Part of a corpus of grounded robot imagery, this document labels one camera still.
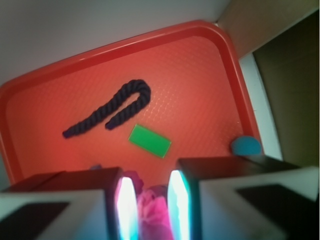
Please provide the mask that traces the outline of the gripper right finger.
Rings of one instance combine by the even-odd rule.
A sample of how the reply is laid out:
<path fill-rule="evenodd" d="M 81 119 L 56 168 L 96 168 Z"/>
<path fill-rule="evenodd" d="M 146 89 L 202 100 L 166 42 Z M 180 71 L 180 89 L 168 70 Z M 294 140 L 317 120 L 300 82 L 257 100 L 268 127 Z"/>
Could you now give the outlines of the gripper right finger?
<path fill-rule="evenodd" d="M 319 168 L 268 156 L 180 158 L 167 203 L 176 240 L 317 240 Z"/>

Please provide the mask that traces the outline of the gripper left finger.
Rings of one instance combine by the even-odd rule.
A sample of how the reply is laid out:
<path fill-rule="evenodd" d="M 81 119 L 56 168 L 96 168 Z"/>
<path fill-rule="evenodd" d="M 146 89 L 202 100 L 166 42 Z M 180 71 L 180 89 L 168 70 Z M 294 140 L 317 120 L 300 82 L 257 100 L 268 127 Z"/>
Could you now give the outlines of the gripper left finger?
<path fill-rule="evenodd" d="M 0 193 L 3 240 L 136 240 L 136 192 L 119 167 L 36 174 Z"/>

